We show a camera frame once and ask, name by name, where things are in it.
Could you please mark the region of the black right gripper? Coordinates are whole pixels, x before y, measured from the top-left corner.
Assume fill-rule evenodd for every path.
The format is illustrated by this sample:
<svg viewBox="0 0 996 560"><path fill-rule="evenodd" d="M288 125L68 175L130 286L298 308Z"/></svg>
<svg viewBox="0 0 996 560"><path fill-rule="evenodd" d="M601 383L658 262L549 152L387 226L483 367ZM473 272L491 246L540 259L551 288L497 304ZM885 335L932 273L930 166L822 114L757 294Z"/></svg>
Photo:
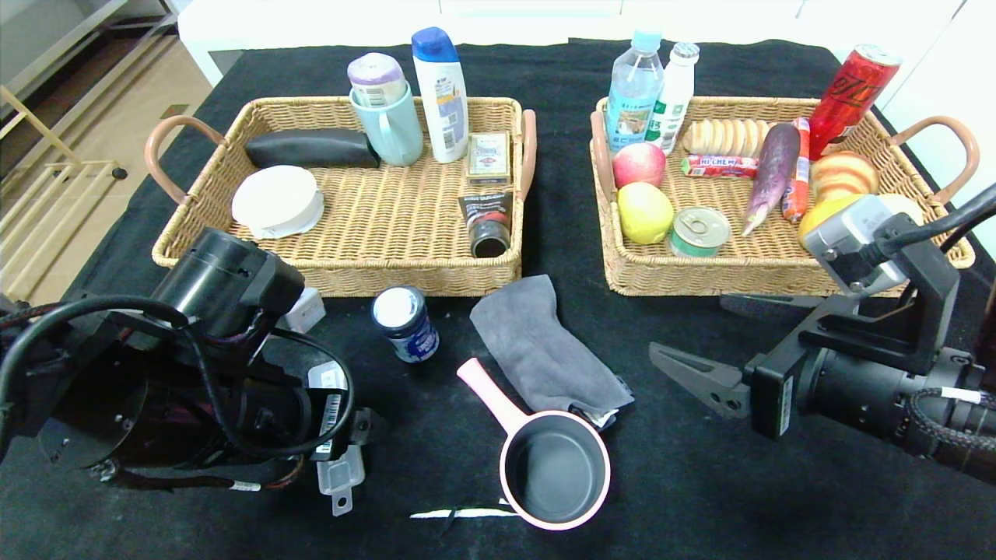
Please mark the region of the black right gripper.
<svg viewBox="0 0 996 560"><path fill-rule="evenodd" d="M792 330L743 372L652 341L651 364L722 418L749 418L779 439L794 411L815 412L879 439L906 436L903 385L912 371L912 308L876 317L846 296L723 294L740 317L790 323Z"/></svg>

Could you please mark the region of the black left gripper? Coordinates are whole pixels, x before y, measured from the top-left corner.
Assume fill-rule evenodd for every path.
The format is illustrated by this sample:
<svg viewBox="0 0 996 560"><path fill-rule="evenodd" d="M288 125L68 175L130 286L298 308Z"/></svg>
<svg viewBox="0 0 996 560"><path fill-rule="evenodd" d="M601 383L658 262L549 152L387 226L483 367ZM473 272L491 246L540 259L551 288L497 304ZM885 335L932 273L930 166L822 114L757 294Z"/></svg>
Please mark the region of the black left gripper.
<svg viewBox="0 0 996 560"><path fill-rule="evenodd" d="M345 453L349 444L364 446L370 441L371 429L374 427L373 412L369 408L358 407L353 411L351 417L345 415L344 407L349 397L348 389L310 387L307 393L310 398L310 411L312 411L309 439L320 439L328 430L342 425L333 439L317 446L310 453L310 460L335 461Z"/></svg>

